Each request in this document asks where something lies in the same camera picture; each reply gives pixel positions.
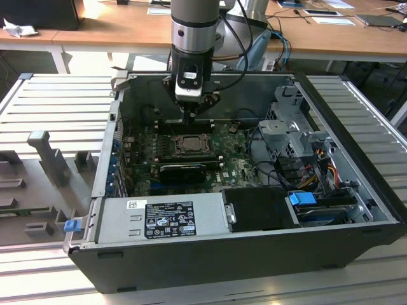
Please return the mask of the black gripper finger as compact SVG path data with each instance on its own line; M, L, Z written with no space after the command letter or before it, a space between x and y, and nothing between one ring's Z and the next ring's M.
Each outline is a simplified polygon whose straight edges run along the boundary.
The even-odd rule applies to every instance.
M174 79L174 76L169 75L163 78L162 85L168 93L171 101L180 108L180 111L183 114L183 123L185 125L191 125L193 123L193 104L176 97L176 80Z
M205 93L198 103L195 103L191 110L191 122L195 121L195 118L204 112L214 107L221 100L220 91L214 91L212 93Z

